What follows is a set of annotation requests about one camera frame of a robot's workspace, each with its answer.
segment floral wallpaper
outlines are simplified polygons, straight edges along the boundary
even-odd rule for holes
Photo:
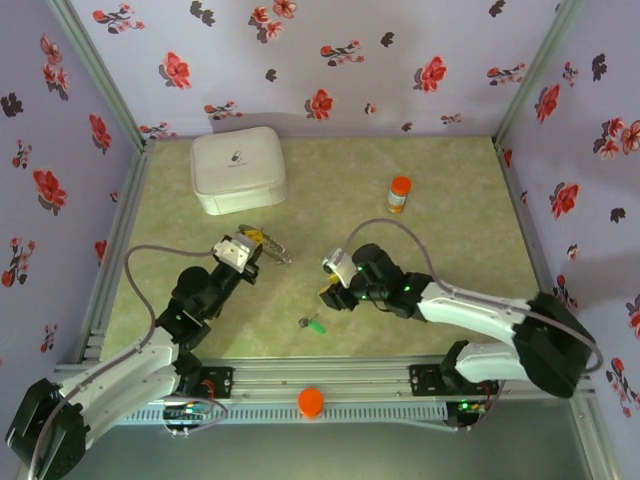
[[[553,292],[605,355],[593,380],[629,479],[640,471],[637,38],[636,2],[585,2],[503,142]]]
[[[71,3],[141,134],[159,138],[264,124],[492,135],[559,0]]]
[[[45,2],[0,13],[4,438],[26,389],[72,360],[134,149]],[[0,444],[0,479],[17,469]]]

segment pill bottle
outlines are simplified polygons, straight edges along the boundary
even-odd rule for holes
[[[407,177],[396,177],[393,179],[387,200],[387,208],[391,213],[402,213],[410,190],[411,180]]]

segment orange cap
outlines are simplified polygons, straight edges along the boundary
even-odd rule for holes
[[[391,191],[396,195],[408,195],[411,190],[411,180],[407,177],[396,177],[391,183]]]
[[[298,408],[307,418],[317,417],[324,408],[322,393],[315,388],[305,388],[298,396]]]

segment white case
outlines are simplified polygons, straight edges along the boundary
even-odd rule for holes
[[[196,138],[191,185],[209,215],[282,202],[287,184],[278,135],[269,127],[256,127]]]

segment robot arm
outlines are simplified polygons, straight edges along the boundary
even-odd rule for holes
[[[261,252],[259,232],[225,236],[213,248],[218,261],[213,272],[201,267],[182,272],[167,309],[144,345],[138,341],[59,385],[42,379],[29,388],[6,437],[26,465],[31,464],[45,420],[63,404],[44,436],[38,480],[64,477],[95,440],[149,402],[176,392],[190,396],[201,381],[202,369],[191,351],[209,333],[207,320],[220,315],[240,281],[256,282]],[[84,385],[105,363],[111,367]],[[70,396],[76,387],[80,387],[78,393]]]
[[[553,296],[505,300],[454,289],[451,295],[424,273],[404,273],[376,244],[351,258],[333,249],[323,260],[330,285],[320,297],[335,310],[353,310],[361,301],[401,318],[448,323],[495,338],[499,343],[456,342],[441,365],[452,387],[484,380],[526,380],[554,396],[569,398],[591,350],[566,332],[526,315],[549,317],[592,340],[578,320]]]

